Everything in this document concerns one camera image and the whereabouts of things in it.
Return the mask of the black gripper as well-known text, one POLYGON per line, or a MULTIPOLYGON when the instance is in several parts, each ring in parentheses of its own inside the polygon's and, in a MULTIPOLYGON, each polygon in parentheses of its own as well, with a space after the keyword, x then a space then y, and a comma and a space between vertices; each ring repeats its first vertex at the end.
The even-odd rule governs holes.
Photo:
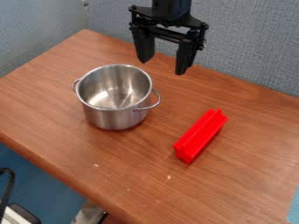
POLYGON ((197 50, 205 48, 209 25, 190 15, 188 4, 132 5, 128 10, 138 60, 145 63, 154 56, 154 39, 177 43, 174 73, 182 75, 192 65, 197 50))

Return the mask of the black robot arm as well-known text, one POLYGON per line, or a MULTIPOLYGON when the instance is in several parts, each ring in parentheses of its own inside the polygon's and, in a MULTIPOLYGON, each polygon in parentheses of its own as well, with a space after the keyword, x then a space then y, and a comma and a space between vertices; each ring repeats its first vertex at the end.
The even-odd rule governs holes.
POLYGON ((132 5, 129 30, 136 56, 145 63, 154 56, 154 40, 177 44, 174 73, 192 66, 196 52, 205 48, 209 25, 190 15, 192 0, 152 0, 152 6, 132 5))

